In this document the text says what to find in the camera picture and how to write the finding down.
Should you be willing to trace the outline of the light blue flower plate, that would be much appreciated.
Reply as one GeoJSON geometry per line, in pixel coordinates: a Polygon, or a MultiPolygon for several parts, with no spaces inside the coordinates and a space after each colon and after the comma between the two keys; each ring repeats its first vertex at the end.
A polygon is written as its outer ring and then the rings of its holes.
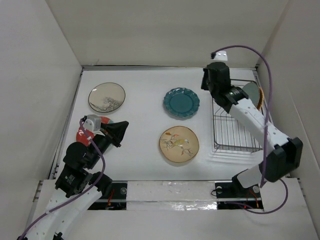
{"type": "Polygon", "coordinates": [[[249,82],[243,86],[242,90],[248,95],[253,105],[257,108],[261,97],[258,85],[254,82],[249,82]]]}

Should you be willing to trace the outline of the dark teal scalloped plate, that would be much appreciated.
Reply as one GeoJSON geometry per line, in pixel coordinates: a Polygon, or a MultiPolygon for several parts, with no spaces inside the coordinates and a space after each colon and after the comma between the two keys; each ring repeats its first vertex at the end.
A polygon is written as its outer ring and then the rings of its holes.
{"type": "Polygon", "coordinates": [[[200,99],[191,89],[176,87],[165,94],[163,105],[171,115],[177,118],[189,118],[197,113],[200,99]]]}

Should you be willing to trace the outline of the orange woven wicker plate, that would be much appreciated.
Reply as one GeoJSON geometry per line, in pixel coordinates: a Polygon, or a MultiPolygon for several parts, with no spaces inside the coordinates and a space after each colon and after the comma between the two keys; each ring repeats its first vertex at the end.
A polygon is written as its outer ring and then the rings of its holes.
{"type": "Polygon", "coordinates": [[[263,103],[264,103],[264,91],[263,91],[263,89],[261,88],[261,87],[259,87],[259,100],[258,100],[258,104],[257,104],[257,106],[256,106],[256,108],[258,109],[258,110],[260,110],[261,108],[262,108],[262,106],[263,106],[263,103]]]}

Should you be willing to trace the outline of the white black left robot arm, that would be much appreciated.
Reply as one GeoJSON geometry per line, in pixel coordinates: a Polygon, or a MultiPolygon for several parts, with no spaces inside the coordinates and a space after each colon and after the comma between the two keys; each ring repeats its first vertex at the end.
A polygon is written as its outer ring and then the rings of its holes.
{"type": "Polygon", "coordinates": [[[20,240],[67,239],[83,213],[111,194],[113,181],[105,175],[104,153],[109,146],[121,147],[128,126],[128,121],[102,123],[94,114],[80,119],[79,128],[90,143],[76,141],[68,146],[45,212],[24,230],[20,240]]]}

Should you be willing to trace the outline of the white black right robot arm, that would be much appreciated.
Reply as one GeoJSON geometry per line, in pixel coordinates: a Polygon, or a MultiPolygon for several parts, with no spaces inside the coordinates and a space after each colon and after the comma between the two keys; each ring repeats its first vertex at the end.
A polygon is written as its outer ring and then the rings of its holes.
{"type": "Polygon", "coordinates": [[[203,72],[201,89],[209,91],[215,103],[240,122],[263,149],[262,162],[233,176],[230,191],[242,197],[261,181],[274,183],[296,170],[303,142],[278,130],[241,87],[232,85],[230,69],[224,62],[210,63],[203,72]]]}

